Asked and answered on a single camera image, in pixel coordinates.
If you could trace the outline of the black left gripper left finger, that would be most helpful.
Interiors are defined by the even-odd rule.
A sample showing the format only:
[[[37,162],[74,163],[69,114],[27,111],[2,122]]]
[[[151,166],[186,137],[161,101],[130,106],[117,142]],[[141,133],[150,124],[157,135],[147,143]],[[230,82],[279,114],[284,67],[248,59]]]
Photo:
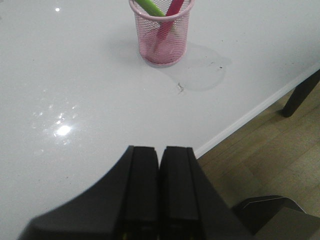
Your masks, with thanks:
[[[156,240],[159,163],[153,147],[130,145],[93,186],[33,218],[21,240]]]

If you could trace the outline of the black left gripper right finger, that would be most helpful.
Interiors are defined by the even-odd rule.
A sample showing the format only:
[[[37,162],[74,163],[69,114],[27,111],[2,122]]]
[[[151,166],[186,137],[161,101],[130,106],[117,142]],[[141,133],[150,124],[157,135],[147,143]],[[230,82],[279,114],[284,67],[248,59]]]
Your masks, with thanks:
[[[159,173],[160,239],[254,239],[207,179],[191,147],[168,146]]]

